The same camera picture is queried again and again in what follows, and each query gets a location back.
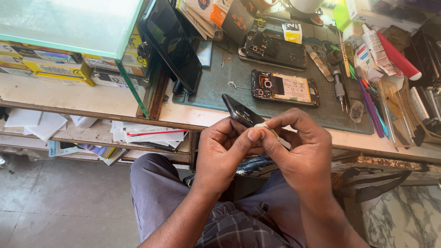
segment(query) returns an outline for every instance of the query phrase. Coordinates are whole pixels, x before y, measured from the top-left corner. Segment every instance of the fingernail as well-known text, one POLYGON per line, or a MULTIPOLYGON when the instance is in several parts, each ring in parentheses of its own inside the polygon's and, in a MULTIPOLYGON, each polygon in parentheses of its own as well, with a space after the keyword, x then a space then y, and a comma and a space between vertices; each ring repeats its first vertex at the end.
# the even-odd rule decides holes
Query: fingernail
POLYGON ((249 138, 251 141, 257 141, 257 140, 260 138, 259 130, 256 130, 255 128, 251 128, 251 129, 248 131, 248 138, 249 138))

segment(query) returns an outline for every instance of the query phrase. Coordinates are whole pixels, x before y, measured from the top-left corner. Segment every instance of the knee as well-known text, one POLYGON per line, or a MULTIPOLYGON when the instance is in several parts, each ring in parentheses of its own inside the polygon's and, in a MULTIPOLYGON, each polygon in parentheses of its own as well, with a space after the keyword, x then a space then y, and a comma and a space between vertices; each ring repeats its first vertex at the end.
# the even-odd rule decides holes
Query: knee
POLYGON ((152 170, 152 167, 162 166, 165 161, 168 161, 168 159, 164 155, 157 153, 144 154, 130 166, 130 173, 152 170))

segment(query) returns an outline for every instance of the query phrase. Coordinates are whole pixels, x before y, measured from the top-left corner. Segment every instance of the glass shelf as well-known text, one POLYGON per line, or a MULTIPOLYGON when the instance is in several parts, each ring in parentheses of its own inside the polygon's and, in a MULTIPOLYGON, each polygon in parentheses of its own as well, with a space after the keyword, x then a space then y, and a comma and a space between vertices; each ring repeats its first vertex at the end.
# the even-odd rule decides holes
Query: glass shelf
POLYGON ((144 0, 0 0, 0 39, 120 60, 144 0))

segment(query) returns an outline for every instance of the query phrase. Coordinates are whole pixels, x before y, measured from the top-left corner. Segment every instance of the hand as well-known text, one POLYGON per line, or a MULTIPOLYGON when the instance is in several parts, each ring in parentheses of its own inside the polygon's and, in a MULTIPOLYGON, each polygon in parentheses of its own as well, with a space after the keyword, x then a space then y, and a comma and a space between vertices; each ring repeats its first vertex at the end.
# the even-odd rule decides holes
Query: hand
POLYGON ((300 198, 331 194, 331 134, 297 108, 276 115, 265 123, 293 147, 291 151, 286 150, 267 128, 259 128, 265 132, 262 139, 265 151, 300 198), (297 133, 282 128, 288 125, 297 133))
POLYGON ((247 129, 231 117, 202 131, 192 191, 218 200, 233 180, 243 157, 265 152, 262 147, 256 147, 263 135, 263 131, 247 129))

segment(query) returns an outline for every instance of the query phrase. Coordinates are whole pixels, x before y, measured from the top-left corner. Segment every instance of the gray trousers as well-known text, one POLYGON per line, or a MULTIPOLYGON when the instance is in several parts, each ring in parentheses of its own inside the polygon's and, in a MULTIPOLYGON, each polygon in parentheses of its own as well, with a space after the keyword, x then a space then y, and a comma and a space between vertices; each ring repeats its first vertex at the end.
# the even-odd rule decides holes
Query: gray trousers
MULTIPOLYGON (((139 238, 146 240, 178 207, 190 188, 178 177, 178 171, 163 155, 145 154, 130 166, 131 196, 135 207, 139 238)), ((295 238, 305 247, 300 216, 300 200, 280 171, 251 196, 234 202, 236 209, 247 213, 260 202, 267 204, 268 215, 277 223, 293 245, 295 238)))

